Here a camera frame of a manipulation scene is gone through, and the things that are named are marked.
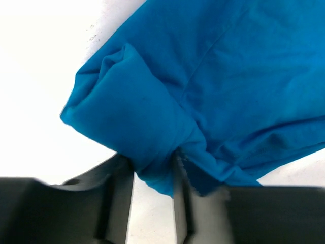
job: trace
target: folded cloth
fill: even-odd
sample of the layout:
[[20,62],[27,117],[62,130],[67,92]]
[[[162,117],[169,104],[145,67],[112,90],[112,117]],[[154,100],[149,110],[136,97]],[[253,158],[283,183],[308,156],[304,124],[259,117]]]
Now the folded cloth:
[[148,0],[78,71],[61,119],[163,194],[178,147],[185,170],[259,186],[325,147],[324,13],[321,0]]

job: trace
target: garment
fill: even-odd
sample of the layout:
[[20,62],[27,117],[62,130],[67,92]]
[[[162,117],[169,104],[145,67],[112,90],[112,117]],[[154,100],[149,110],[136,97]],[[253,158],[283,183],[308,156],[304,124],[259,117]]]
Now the garment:
[[321,0],[148,0],[77,72],[61,119],[163,194],[178,147],[185,170],[259,186],[325,147],[324,13]]

